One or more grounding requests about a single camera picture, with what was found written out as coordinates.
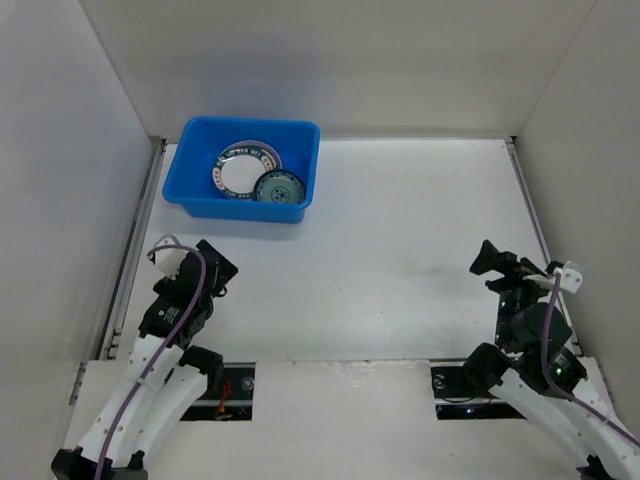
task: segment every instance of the white wall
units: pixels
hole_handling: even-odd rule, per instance
[[[0,0],[0,478],[50,478],[150,150],[78,1]]]
[[[567,298],[640,434],[640,3],[600,0],[517,141],[553,255],[589,268]]]
[[[195,115],[329,134],[515,134],[593,0],[81,0],[150,134]]]

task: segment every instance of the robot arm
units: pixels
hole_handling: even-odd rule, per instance
[[[581,267],[552,262],[543,272],[486,240],[470,271],[481,275],[491,270],[504,275],[486,282],[500,295],[496,344],[480,345],[467,359],[469,383],[505,400],[537,425],[582,478],[640,479],[640,444],[621,427],[588,381],[586,369],[564,346],[572,331],[553,304],[559,289],[577,291]],[[538,303],[549,289],[554,290],[550,305]]]
[[[61,449],[58,480],[146,480],[145,465],[189,406],[222,378],[222,356],[190,346],[237,268],[204,240],[197,250],[163,237],[152,250],[165,277],[144,314],[127,369],[74,450]]]

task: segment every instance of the white bracket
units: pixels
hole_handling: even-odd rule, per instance
[[[586,269],[577,263],[567,262],[564,264],[562,269],[558,270],[561,270],[562,273],[560,289],[565,292],[576,293],[582,286],[582,280]],[[546,288],[547,290],[551,290],[556,281],[555,275],[549,275],[548,277],[543,275],[528,275],[524,278],[525,280],[532,280],[536,282],[542,288]]]

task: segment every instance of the purple cable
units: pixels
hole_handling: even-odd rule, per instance
[[[178,334],[178,332],[182,328],[182,325],[184,325],[184,322],[186,322],[187,318],[189,318],[189,315],[191,314],[192,310],[196,306],[196,302],[200,298],[200,294],[202,293],[202,289],[204,288],[204,281],[207,274],[207,263],[204,257],[202,256],[202,254],[195,248],[185,247],[183,245],[161,245],[159,247],[154,247],[151,250],[149,250],[149,253],[147,253],[147,255],[151,255],[160,250],[185,250],[187,252],[193,253],[196,257],[198,257],[198,260],[200,260],[200,279],[198,280],[198,286],[196,287],[196,291],[193,294],[193,298],[189,302],[189,305],[187,305],[187,308],[185,309],[184,313],[180,317],[180,320],[178,320],[178,323],[176,323],[176,325],[173,327],[171,332],[169,332],[169,335],[167,335],[167,338],[164,339],[162,344],[158,347],[158,350],[156,350],[156,352],[151,357],[151,360],[149,360],[149,363],[147,363],[147,366],[144,368],[144,370],[142,370],[139,380],[144,380],[147,377],[147,375],[153,368],[153,365],[156,363],[158,358],[160,358],[160,355],[162,355],[162,352],[164,351],[164,349],[167,348],[167,345],[169,345],[171,340],[173,340],[173,338]],[[100,456],[98,457],[98,465],[96,466],[96,473],[93,477],[93,480],[102,479],[102,470],[104,469],[104,462],[105,462],[105,459],[107,458],[107,452],[109,451],[109,445],[111,444],[113,435],[116,431],[118,423],[120,423],[120,420],[122,420],[122,416],[124,415],[124,412],[127,410],[127,407],[133,400],[133,397],[136,396],[136,393],[140,389],[140,386],[141,384],[139,381],[135,383],[135,385],[131,388],[131,391],[129,392],[129,394],[126,396],[126,398],[122,402],[122,405],[118,409],[118,412],[116,413],[115,417],[113,417],[113,423],[111,424],[111,427],[109,427],[107,436],[105,437],[104,443],[102,444],[102,449],[100,450]]]
[[[549,384],[549,387],[551,387],[551,390],[553,390],[554,393],[556,393],[559,397],[569,400],[570,402],[573,402],[576,405],[584,408],[591,415],[596,417],[601,422],[606,423],[609,427],[615,430],[622,437],[630,441],[636,447],[640,448],[640,442],[632,434],[627,432],[624,428],[620,427],[619,425],[616,425],[614,422],[609,420],[605,415],[600,413],[591,405],[588,405],[587,403],[583,402],[576,396],[562,390],[556,384],[553,378],[551,378],[551,372],[549,371],[549,341],[550,341],[549,336],[551,332],[551,317],[553,315],[553,308],[556,304],[556,301],[558,300],[558,294],[560,293],[560,281],[562,279],[562,275],[559,273],[556,273],[555,277],[556,277],[556,281],[553,284],[553,290],[551,291],[551,299],[549,300],[549,306],[547,307],[547,312],[544,317],[544,330],[542,334],[543,335],[542,353],[540,355],[540,360],[542,362],[542,374],[544,375],[544,379]]]

